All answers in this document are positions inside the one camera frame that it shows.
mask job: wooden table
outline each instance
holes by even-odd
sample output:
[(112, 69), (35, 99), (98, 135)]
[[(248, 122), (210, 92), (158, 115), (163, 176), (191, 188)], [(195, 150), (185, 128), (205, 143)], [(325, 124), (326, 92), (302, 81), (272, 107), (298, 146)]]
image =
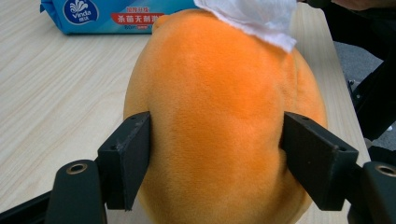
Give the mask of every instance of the wooden table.
[[(0, 2), (0, 212), (51, 190), (56, 171), (96, 150), (122, 122), (131, 71), (149, 35), (63, 35), (38, 0)], [(292, 33), (323, 92), (330, 131), (368, 160), (320, 10), (299, 5)], [(346, 223), (312, 205), (301, 223)], [(110, 223), (149, 223), (139, 204)]]

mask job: white tissue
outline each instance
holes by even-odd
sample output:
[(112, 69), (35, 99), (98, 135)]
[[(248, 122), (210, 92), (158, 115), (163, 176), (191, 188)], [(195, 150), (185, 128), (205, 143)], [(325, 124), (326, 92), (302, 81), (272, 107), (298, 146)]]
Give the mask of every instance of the white tissue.
[(286, 52), (291, 52), (296, 43), (290, 36), (296, 0), (194, 0), (194, 3), (246, 34)]

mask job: tissue pack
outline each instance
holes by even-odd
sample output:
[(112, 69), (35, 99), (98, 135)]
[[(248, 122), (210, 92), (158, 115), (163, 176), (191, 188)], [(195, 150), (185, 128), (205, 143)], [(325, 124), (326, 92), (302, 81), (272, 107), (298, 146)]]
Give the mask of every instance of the tissue pack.
[(150, 34), (165, 14), (196, 8), (193, 0), (41, 0), (56, 26), (71, 34)]

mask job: vinda logo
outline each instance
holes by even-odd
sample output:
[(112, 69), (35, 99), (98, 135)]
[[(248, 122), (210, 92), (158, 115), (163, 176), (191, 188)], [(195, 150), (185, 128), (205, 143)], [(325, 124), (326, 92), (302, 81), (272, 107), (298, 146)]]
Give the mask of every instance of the vinda logo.
[(97, 21), (99, 11), (90, 0), (67, 0), (64, 3), (64, 16), (75, 25)]

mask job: orange fuzzy fabric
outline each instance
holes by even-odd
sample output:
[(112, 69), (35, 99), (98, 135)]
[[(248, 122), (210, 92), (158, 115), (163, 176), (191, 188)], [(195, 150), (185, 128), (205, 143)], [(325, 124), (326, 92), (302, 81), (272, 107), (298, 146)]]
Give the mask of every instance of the orange fuzzy fabric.
[(128, 86), (124, 117), (151, 113), (139, 199), (155, 223), (292, 223), (311, 200), (279, 147), (283, 115), (326, 127), (300, 53), (201, 9), (162, 16)]

